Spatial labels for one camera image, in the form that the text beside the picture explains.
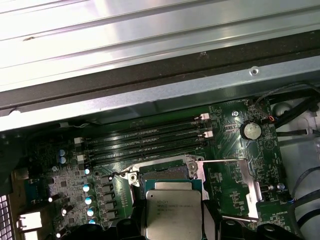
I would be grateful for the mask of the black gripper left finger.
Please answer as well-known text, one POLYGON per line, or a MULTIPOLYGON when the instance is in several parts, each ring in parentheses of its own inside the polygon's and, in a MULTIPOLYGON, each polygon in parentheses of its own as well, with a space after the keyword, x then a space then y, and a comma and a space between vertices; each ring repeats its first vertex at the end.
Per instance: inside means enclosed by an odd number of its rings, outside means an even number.
POLYGON ((143 217, 147 201, 136 200, 133 203, 132 214, 116 223, 112 223, 107 229, 98 224, 87 223, 74 231, 75 240, 145 240, 142 233, 143 217))

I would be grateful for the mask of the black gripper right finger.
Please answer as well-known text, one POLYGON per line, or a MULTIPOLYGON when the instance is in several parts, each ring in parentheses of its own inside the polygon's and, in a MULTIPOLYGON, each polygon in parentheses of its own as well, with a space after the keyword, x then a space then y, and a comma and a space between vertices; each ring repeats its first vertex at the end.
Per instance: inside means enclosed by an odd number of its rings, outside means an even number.
POLYGON ((223 216, 212 200, 203 200, 203 232, 208 240, 299 240, 296 234, 271 223, 248 229, 235 217, 223 216))

